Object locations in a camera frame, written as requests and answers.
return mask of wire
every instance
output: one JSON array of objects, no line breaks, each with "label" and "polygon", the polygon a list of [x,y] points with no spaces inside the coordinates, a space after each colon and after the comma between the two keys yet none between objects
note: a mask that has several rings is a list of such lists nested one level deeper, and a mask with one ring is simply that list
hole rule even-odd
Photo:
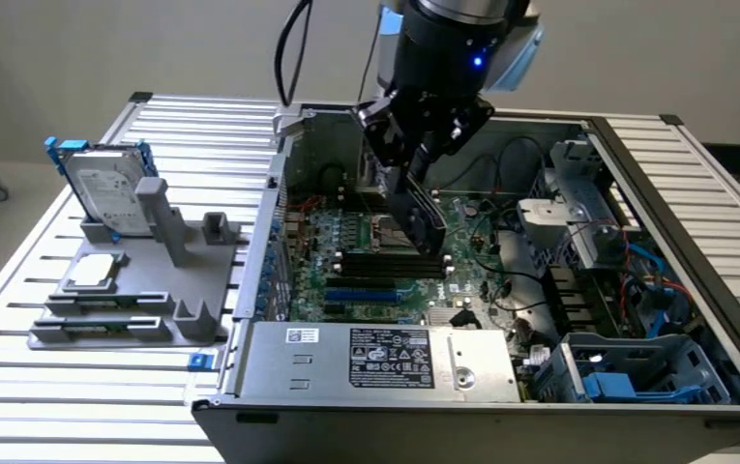
[{"label": "wire", "polygon": [[503,211],[507,211],[509,208],[509,205],[492,211],[489,215],[485,215],[478,222],[476,223],[476,226],[473,227],[473,231],[470,232],[470,251],[473,254],[473,260],[476,261],[476,264],[478,264],[486,271],[491,271],[492,273],[501,274],[504,276],[524,276],[531,278],[533,281],[536,281],[539,284],[543,284],[541,278],[539,278],[533,274],[523,273],[519,271],[501,271],[500,269],[493,268],[492,266],[488,266],[482,260],[478,257],[478,253],[476,252],[476,249],[473,248],[473,238],[476,237],[476,233],[478,232],[478,229],[481,228],[482,224],[485,223],[485,220],[489,219],[489,216],[496,213],[501,213]]},{"label": "wire", "polygon": [[470,169],[473,169],[473,167],[476,166],[476,164],[481,160],[491,160],[493,163],[496,163],[496,159],[493,158],[492,155],[488,155],[488,154],[478,155],[476,157],[476,159],[473,159],[473,161],[470,161],[470,164],[468,164],[468,167],[464,168],[464,170],[458,173],[458,175],[456,177],[453,177],[453,179],[449,182],[446,182],[442,186],[438,187],[438,190],[446,189],[456,182],[458,182],[464,178],[464,176],[468,175],[468,173],[470,172]]},{"label": "wire", "polygon": [[368,73],[370,72],[372,55],[374,54],[374,45],[378,42],[378,31],[381,29],[381,9],[378,9],[378,19],[374,23],[374,32],[372,34],[370,54],[368,55],[368,62],[365,63],[365,72],[361,74],[361,88],[358,89],[358,96],[356,97],[356,103],[361,103],[361,96],[365,94],[365,85],[368,84]]},{"label": "wire", "polygon": [[[290,93],[288,94],[284,85],[284,52],[288,47],[288,40],[290,38],[290,32],[294,28],[294,23],[306,10],[306,18],[304,18],[304,33],[301,36],[301,50],[297,56],[297,63],[294,64],[293,82],[290,83]],[[301,75],[301,63],[304,63],[304,52],[306,51],[306,36],[309,32],[309,17],[313,12],[313,0],[298,0],[294,5],[293,12],[288,17],[288,21],[281,29],[281,35],[278,36],[278,45],[276,47],[276,56],[273,61],[273,68],[276,74],[276,85],[278,86],[278,96],[281,97],[281,104],[290,106],[294,99],[294,88],[297,87],[297,81]]]},{"label": "wire", "polygon": [[548,304],[548,302],[537,302],[523,307],[504,307],[497,304],[496,307],[499,307],[499,309],[501,309],[503,311],[519,312],[519,311],[527,311],[528,309],[532,309],[537,306],[543,306],[545,304]]},{"label": "wire", "polygon": [[[644,277],[645,280],[655,280],[655,277],[653,275],[647,275]],[[681,285],[676,284],[676,283],[672,283],[671,281],[668,281],[668,279],[665,277],[663,277],[663,286],[665,287],[669,287],[669,288],[673,288],[675,290],[679,290],[684,293],[684,295],[688,297],[688,302],[689,303],[693,303],[693,297],[691,296],[691,292],[688,292],[688,289],[684,288]]]},{"label": "wire", "polygon": [[539,143],[539,140],[536,140],[533,137],[529,137],[527,135],[520,135],[513,138],[511,138],[505,144],[504,147],[501,147],[501,152],[499,153],[499,157],[496,158],[496,177],[493,179],[493,185],[496,186],[496,189],[501,189],[501,159],[504,158],[504,154],[508,151],[508,148],[511,145],[513,145],[520,140],[531,142],[536,150],[539,152],[539,163],[540,167],[545,164],[545,149],[541,147],[541,143]]}]

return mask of warning label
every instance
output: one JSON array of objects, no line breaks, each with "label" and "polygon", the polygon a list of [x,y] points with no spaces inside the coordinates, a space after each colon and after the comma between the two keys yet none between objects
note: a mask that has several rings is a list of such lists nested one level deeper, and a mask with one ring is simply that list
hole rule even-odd
[{"label": "warning label", "polygon": [[360,389],[434,389],[428,331],[352,329],[349,383]]}]

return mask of blue clip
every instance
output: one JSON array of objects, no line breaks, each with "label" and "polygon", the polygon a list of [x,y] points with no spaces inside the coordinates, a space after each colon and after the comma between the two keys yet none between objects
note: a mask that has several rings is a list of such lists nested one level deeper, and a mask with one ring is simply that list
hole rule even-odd
[{"label": "blue clip", "polygon": [[205,353],[193,353],[189,356],[189,365],[186,370],[189,372],[211,372],[214,366],[214,355]]},{"label": "blue clip", "polygon": [[142,167],[146,170],[146,174],[151,177],[159,177],[158,167],[154,165],[154,157],[151,156],[151,147],[145,140],[137,143],[137,149],[139,150],[139,157],[142,158]]},{"label": "blue clip", "polygon": [[697,385],[675,391],[635,391],[631,377],[623,372],[593,372],[583,377],[588,397],[597,403],[673,403],[688,404],[700,398]]},{"label": "blue clip", "polygon": [[59,159],[58,138],[54,136],[49,137],[43,142],[43,145],[46,145],[46,154],[49,155],[51,162],[55,164],[59,175],[65,176],[65,166],[62,165],[62,160]]},{"label": "blue clip", "polygon": [[89,140],[65,140],[58,147],[61,150],[82,152],[89,149]]}]

